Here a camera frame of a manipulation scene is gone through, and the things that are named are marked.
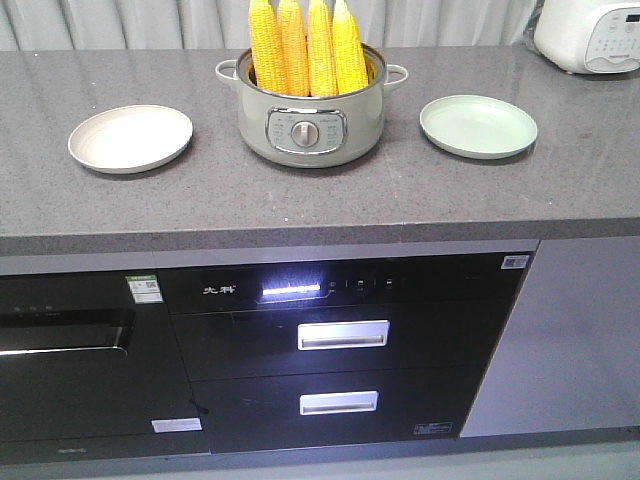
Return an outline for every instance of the pot handle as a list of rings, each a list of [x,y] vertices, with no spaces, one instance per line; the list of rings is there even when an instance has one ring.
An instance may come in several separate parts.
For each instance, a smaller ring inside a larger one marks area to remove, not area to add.
[[[232,60],[223,60],[222,62],[216,65],[216,77],[218,77],[218,80],[220,80],[222,83],[227,85],[232,90],[235,90],[236,86],[238,85],[238,75],[236,73],[237,64],[238,64],[238,61],[235,59],[232,59]],[[229,70],[229,69],[233,69],[233,76],[225,75],[224,73],[222,73],[223,70]]]
[[[389,81],[389,74],[391,73],[399,73],[401,77],[398,80],[394,80],[392,82]],[[389,96],[391,92],[396,90],[400,85],[402,85],[407,78],[409,78],[409,71],[400,66],[400,65],[387,65],[387,80],[384,82],[383,95],[385,97]]]

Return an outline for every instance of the cabinet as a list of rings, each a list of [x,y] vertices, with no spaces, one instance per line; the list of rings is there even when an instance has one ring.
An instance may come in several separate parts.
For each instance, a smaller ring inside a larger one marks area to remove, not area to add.
[[[462,436],[640,424],[640,237],[543,241]]]
[[[211,451],[457,437],[529,258],[159,269]]]

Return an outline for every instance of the black appliance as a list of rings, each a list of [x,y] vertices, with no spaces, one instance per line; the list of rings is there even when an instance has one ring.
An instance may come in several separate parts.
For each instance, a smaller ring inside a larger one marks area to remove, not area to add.
[[[0,277],[0,464],[196,453],[153,271]]]
[[[211,451],[458,436],[528,258],[160,269]]]

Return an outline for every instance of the white plate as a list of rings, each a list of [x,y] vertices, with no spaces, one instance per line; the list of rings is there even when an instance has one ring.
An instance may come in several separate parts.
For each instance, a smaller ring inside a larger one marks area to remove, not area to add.
[[[538,136],[526,112],[502,100],[454,95],[435,100],[420,112],[427,138],[467,158],[505,158],[523,151]]]
[[[159,105],[131,105],[99,113],[69,136],[69,152],[105,173],[137,173],[164,165],[187,146],[193,125],[184,113]]]

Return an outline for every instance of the label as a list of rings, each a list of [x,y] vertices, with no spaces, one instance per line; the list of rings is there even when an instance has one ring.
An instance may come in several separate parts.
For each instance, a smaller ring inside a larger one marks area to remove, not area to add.
[[[522,270],[527,267],[530,255],[507,255],[502,260],[502,270]]]
[[[195,432],[202,430],[199,418],[172,418],[168,420],[151,420],[155,433]]]
[[[419,423],[413,428],[414,435],[451,433],[453,422]]]
[[[162,303],[160,285],[155,275],[133,275],[127,277],[129,290],[136,303]]]

